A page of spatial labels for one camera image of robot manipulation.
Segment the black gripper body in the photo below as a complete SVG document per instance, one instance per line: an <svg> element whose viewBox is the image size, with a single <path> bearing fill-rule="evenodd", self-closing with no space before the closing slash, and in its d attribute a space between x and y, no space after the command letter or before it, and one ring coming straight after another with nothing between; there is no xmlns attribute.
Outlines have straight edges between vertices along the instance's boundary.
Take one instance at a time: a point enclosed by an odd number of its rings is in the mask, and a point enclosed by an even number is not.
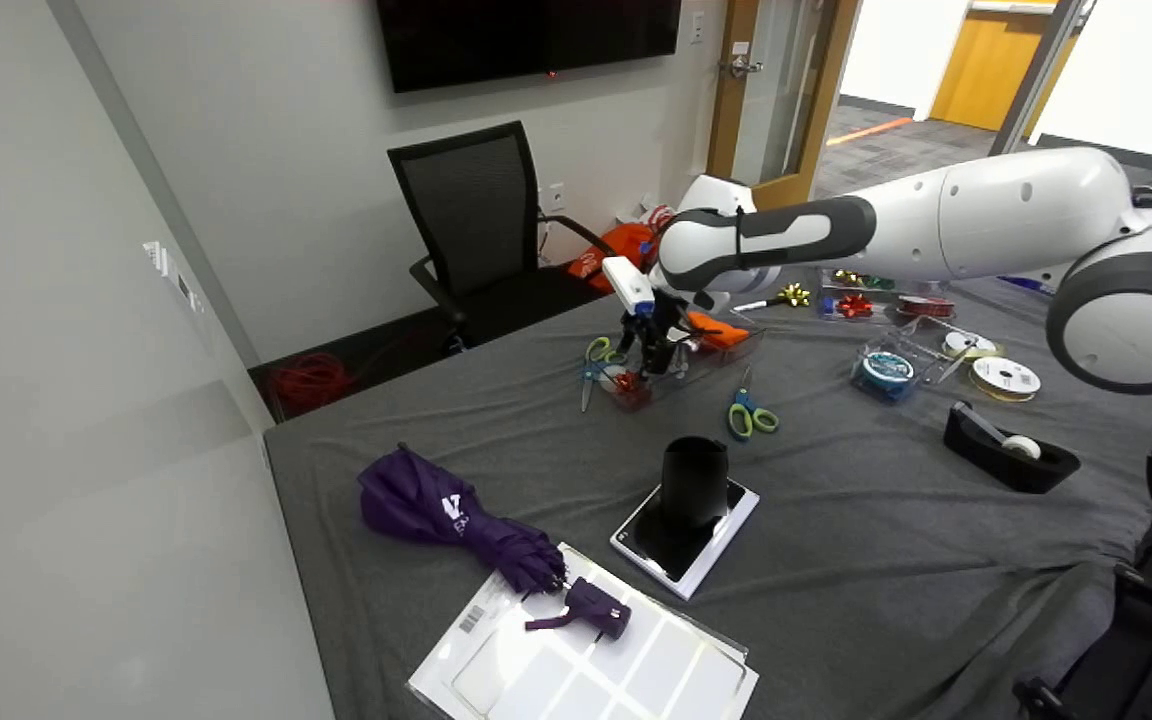
<svg viewBox="0 0 1152 720"><path fill-rule="evenodd" d="M643 376L660 376L685 336L685 307L675 300L656 300L646 312L622 317L622 346L638 350Z"/></svg>

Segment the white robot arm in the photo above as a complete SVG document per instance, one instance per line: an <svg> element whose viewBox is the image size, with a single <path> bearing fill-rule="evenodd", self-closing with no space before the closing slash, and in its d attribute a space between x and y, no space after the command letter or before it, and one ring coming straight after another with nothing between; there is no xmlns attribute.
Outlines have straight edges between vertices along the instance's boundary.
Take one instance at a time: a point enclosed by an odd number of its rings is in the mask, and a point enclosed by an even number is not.
<svg viewBox="0 0 1152 720"><path fill-rule="evenodd" d="M1152 203L1101 148L980 156L783 207L678 207L650 286L691 296L791 265L912 286L1059 267L1053 356L1082 383L1152 398Z"/></svg>

